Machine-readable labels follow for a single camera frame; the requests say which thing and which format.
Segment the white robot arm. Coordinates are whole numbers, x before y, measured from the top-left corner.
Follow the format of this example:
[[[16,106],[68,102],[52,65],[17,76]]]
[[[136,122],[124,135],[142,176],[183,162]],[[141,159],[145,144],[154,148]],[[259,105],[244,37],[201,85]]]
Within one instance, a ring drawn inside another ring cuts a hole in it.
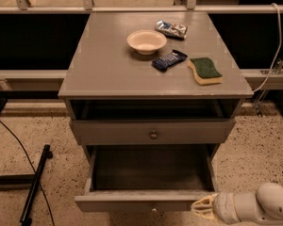
[[[258,225],[282,226],[283,187],[264,183],[252,192],[215,193],[194,202],[191,210],[197,216],[218,219],[227,225],[249,221]]]

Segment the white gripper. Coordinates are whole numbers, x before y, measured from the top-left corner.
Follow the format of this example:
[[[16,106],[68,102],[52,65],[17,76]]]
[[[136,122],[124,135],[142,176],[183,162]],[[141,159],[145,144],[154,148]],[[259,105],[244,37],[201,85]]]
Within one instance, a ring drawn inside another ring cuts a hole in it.
[[[240,221],[236,213],[233,193],[221,192],[218,195],[208,195],[194,202],[191,210],[196,216],[209,220],[218,218],[226,224],[235,224]]]

